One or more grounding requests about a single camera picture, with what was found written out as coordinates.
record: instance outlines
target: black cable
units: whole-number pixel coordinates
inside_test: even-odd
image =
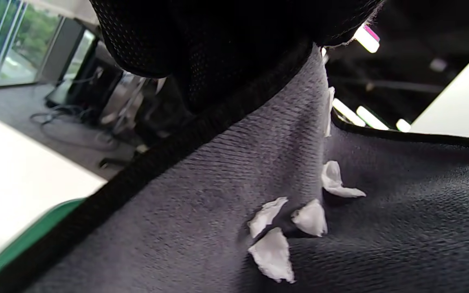
[[[75,105],[59,105],[50,110],[50,112],[47,113],[35,113],[30,115],[29,120],[34,123],[39,125],[39,130],[45,137],[48,137],[49,139],[52,139],[54,141],[58,141],[63,144],[67,145],[72,145],[73,147],[79,147],[79,148],[86,148],[86,149],[91,149],[91,150],[97,150],[97,151],[102,151],[102,152],[111,152],[114,150],[117,150],[119,148],[119,141],[117,141],[114,136],[111,133],[108,133],[108,131],[101,131],[97,133],[95,136],[95,141],[98,143],[107,143],[111,145],[110,147],[101,147],[101,146],[95,146],[95,145],[87,145],[87,144],[82,144],[82,143],[76,143],[73,141],[67,141],[64,139],[60,139],[45,130],[45,126],[48,124],[52,124],[54,121],[59,120],[62,122],[72,122],[76,124],[81,124],[83,125],[84,123],[82,122],[82,117],[86,115],[90,110],[89,109],[83,109],[80,106],[75,106]],[[72,119],[70,120],[65,120],[62,119],[62,117],[69,117]],[[102,135],[108,134],[110,137],[106,140],[106,142],[99,142],[99,138],[102,137]]]

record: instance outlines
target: green trees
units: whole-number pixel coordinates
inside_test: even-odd
[[[14,50],[24,56],[36,68],[41,65],[48,50],[59,16],[39,11],[31,5],[24,12],[23,21],[13,44]]]
[[[3,48],[5,39],[17,29],[14,42],[8,44],[8,48],[13,48],[37,68],[48,50],[48,44],[59,23],[59,16],[30,4],[20,4],[19,0],[0,0],[0,54],[6,54],[7,48]],[[19,18],[22,13],[24,15],[21,26],[16,26],[11,31],[13,19],[15,16]]]

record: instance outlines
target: white paper scrap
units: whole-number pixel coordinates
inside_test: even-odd
[[[251,237],[256,237],[267,226],[272,224],[272,219],[280,212],[281,207],[288,201],[286,197],[277,198],[275,201],[268,202],[262,206],[262,209],[256,213],[254,218],[249,221],[249,230]]]
[[[321,237],[328,232],[325,211],[318,199],[292,213],[292,222],[305,233]]]
[[[289,243],[281,228],[270,230],[262,239],[248,249],[259,270],[267,277],[281,282],[294,283],[294,272],[289,260]]]
[[[343,198],[358,198],[364,197],[366,194],[357,188],[343,187],[341,180],[341,170],[336,161],[329,161],[323,165],[322,170],[322,184],[323,188],[332,195],[337,195]]]
[[[335,94],[335,89],[334,87],[329,87],[329,106],[328,108],[328,114],[327,114],[327,128],[325,129],[325,136],[324,137],[329,137],[331,136],[331,123],[332,123],[332,102],[334,100],[334,94]]]

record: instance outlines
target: black piping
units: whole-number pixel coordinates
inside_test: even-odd
[[[363,135],[366,137],[376,137],[395,141],[405,142],[426,142],[426,143],[438,143],[438,144],[449,144],[458,145],[469,148],[469,138],[449,135],[430,135],[426,133],[412,133],[412,132],[399,132],[395,130],[378,130],[374,128],[367,128],[356,126],[354,124],[343,121],[335,112],[332,110],[331,113],[332,123],[339,129],[355,133],[357,135]]]
[[[26,289],[151,180],[242,120],[276,95],[300,71],[313,43],[302,38],[279,64],[201,113],[179,132],[155,145],[91,195],[48,234],[0,271],[0,293]]]

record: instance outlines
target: window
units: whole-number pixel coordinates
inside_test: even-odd
[[[20,0],[0,0],[0,81],[32,82],[60,16]]]
[[[81,68],[82,62],[92,45],[93,39],[95,39],[95,35],[89,31],[85,31],[84,35],[82,36],[81,42],[73,55],[73,58],[68,66],[64,79],[74,79],[77,75],[77,72]]]

